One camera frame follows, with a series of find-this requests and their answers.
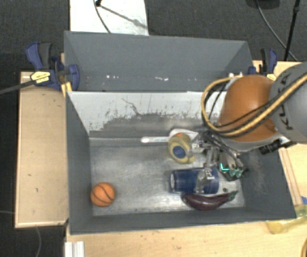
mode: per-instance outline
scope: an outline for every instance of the tape roll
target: tape roll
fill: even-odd
[[[178,133],[168,142],[170,155],[181,164],[191,164],[195,161],[195,155],[190,156],[190,138],[186,134]]]

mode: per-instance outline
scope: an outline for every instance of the eggplant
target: eggplant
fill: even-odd
[[[215,210],[221,205],[232,201],[238,191],[218,194],[216,196],[203,196],[195,193],[186,193],[183,195],[185,203],[197,210]]]

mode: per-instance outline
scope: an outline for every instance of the white paper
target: white paper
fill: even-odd
[[[111,33],[149,35],[144,0],[102,0],[98,10]],[[70,30],[107,33],[93,0],[70,0]]]

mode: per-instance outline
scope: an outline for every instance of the dark carpet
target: dark carpet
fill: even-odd
[[[151,35],[246,40],[253,59],[260,59],[261,48],[273,48],[279,59],[284,56],[255,0],[145,0],[145,4]],[[260,1],[284,43],[294,4],[295,0]],[[0,0],[0,89],[17,84],[20,71],[32,67],[25,56],[28,44],[52,42],[53,53],[58,54],[67,29],[69,0]],[[307,0],[301,0],[290,50],[299,61],[307,61]],[[17,108],[16,92],[0,96],[0,210],[14,210]],[[40,228],[40,233],[40,256],[62,256],[63,228]],[[13,216],[0,214],[0,256],[35,256],[38,242],[35,229],[15,230]]]

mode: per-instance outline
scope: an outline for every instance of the orange ball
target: orange ball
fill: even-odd
[[[116,198],[116,190],[109,183],[99,183],[90,192],[90,200],[98,207],[108,207]]]

